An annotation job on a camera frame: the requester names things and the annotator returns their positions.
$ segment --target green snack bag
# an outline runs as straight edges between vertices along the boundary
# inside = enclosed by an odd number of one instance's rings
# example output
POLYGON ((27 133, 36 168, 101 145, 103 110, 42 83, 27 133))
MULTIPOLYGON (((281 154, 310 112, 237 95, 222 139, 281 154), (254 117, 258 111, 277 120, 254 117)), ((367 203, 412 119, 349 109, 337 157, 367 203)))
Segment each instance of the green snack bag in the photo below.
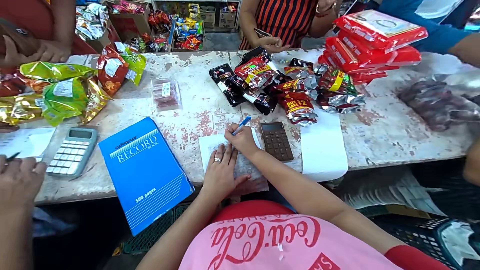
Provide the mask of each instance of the green snack bag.
POLYGON ((42 116, 52 126, 63 119, 82 114, 88 102, 84 78, 75 77, 43 88, 43 101, 47 107, 42 116))
POLYGON ((145 69, 147 58, 138 53, 121 55, 121 57, 128 63, 128 72, 127 75, 125 75, 125 78, 131 80, 136 86, 138 86, 145 69))
POLYGON ((95 69, 82 65, 52 64, 42 61, 23 64, 19 70, 27 78, 46 81, 51 84, 78 76, 90 77, 97 72, 95 69))

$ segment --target pink shirt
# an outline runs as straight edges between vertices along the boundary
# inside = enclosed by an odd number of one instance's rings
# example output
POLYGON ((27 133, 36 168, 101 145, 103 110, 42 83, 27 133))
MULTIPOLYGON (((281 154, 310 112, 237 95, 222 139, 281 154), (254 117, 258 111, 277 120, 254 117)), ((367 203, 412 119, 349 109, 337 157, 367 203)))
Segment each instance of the pink shirt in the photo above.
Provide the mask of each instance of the pink shirt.
POLYGON ((179 270, 400 270, 324 220, 269 215, 212 223, 192 241, 179 270))

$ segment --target paper sheet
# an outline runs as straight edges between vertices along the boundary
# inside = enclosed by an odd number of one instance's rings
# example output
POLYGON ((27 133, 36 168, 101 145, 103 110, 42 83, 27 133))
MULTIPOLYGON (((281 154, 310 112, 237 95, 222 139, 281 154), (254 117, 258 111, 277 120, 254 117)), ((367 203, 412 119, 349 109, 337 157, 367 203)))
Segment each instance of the paper sheet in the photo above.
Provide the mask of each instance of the paper sheet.
MULTIPOLYGON (((261 148, 260 142, 258 141, 257 134, 255 130, 252 129, 253 139, 258 148, 261 148)), ((207 171, 208 161, 210 160, 210 155, 214 150, 218 148, 219 145, 227 145, 228 141, 225 139, 223 134, 211 135, 198 138, 200 144, 200 153, 202 155, 202 163, 204 165, 204 172, 207 171)), ((242 174, 250 174, 252 179, 259 178, 262 176, 260 171, 241 153, 237 157, 237 164, 235 164, 235 169, 233 171, 233 176, 237 177, 242 174)))
POLYGON ((10 157, 17 152, 19 159, 43 154, 55 132, 54 127, 25 128, 0 134, 0 154, 10 157))
POLYGON ((318 123, 301 127, 303 174, 317 182, 337 179, 348 171, 338 114, 315 109, 318 123))

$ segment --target blue record book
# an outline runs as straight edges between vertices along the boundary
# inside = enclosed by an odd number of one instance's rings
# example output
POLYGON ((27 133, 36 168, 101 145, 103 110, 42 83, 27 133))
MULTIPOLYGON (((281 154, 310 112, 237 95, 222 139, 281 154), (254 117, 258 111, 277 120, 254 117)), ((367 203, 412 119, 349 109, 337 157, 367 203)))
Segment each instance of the blue record book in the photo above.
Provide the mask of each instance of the blue record book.
POLYGON ((150 117, 98 146, 134 236, 195 190, 150 117))

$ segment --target calculator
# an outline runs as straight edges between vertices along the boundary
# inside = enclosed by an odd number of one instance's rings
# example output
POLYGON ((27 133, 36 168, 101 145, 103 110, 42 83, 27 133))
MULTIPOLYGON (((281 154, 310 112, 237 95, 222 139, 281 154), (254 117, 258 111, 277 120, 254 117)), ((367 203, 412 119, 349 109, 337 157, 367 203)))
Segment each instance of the calculator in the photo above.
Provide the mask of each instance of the calculator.
POLYGON ((292 149, 282 122, 260 123, 265 151, 279 161, 293 160, 292 149))
POLYGON ((97 132, 92 128, 70 128, 47 173, 58 176, 80 176, 92 154, 97 132))

